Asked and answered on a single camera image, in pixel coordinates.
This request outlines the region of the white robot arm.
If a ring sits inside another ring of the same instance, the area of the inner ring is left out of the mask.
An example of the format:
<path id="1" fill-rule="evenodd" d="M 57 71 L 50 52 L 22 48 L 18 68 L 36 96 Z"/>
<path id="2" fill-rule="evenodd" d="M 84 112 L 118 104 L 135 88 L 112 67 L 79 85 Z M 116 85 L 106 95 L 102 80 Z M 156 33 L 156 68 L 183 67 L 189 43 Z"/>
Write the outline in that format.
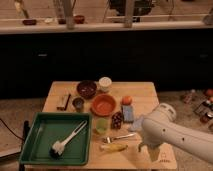
<path id="1" fill-rule="evenodd" d="M 152 149 L 168 143 L 213 164 L 213 135 L 192 130 L 174 123 L 176 111 L 167 103 L 160 103 L 141 122 L 142 143 Z"/>

